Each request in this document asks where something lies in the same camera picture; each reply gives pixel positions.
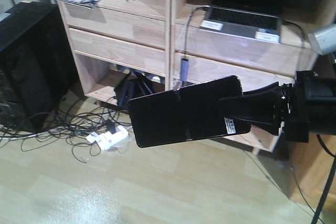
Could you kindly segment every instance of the wooden shelf unit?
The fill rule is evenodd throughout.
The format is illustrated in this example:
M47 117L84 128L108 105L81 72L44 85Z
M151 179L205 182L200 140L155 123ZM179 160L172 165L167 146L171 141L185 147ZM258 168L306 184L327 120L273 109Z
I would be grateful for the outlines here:
M305 32L332 22L336 0L321 0L315 12L286 9L284 17ZM174 87L180 73L181 31L193 8L211 0L101 0L93 10L59 2L85 95L115 103L113 87L122 74L112 72L115 63L165 78L165 90ZM311 69L317 58L308 41L301 51L295 27L282 26L280 44L209 33L198 29L205 12L198 11L188 29L190 60L188 81L198 83L237 75L244 91L273 82L293 80L298 69ZM274 137L260 129L228 137L248 144L255 153L272 151Z

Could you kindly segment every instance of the laptop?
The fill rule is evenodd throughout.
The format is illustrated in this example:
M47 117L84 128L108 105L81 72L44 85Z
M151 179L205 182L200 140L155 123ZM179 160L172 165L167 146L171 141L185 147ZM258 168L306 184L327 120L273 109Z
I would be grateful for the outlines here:
M212 0L200 29L280 43L285 0Z

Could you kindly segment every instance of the wooden cabinet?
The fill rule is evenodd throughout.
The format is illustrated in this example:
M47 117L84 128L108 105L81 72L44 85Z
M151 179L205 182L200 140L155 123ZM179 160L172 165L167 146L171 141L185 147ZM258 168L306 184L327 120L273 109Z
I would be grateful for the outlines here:
M336 13L335 0L321 0L314 13L288 9L285 18L306 32L328 24ZM113 87L123 74L111 64L165 78L158 90L174 87L184 49L184 26L190 12L211 0L101 0L93 9L58 3L85 95L115 103ZM197 11L188 29L188 80L192 83L235 74L244 91L273 82L291 82L296 69L311 69L316 54L294 27L282 27L280 44L210 33L198 27L204 11ZM277 137L255 129L229 137L272 151Z
M332 153L336 153L336 137L321 135L324 143ZM326 184L333 158L320 146L316 135L309 135L309 143L291 144L292 163L295 169L298 184L306 200L312 207L319 203ZM295 202L305 203L300 195L295 179L291 179L290 199ZM329 190L324 205L325 210L336 211L336 181L334 180Z

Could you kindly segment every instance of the white power strip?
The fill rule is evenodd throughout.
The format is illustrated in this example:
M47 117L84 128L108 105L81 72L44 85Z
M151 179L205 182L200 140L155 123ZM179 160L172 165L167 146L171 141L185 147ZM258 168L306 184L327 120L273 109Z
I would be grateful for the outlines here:
M90 143L97 142L101 150L108 150L112 146L116 145L117 143L128 137L128 131L125 129L125 127L118 125L117 130L118 131L114 134L109 131L100 135L98 135L96 132L92 132L86 137L86 139Z

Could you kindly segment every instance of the laptop keyboard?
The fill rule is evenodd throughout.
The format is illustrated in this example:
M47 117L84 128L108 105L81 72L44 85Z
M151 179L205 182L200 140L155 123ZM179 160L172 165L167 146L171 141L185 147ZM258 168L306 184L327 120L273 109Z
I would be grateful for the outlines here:
M278 18L213 8L209 19L276 30Z

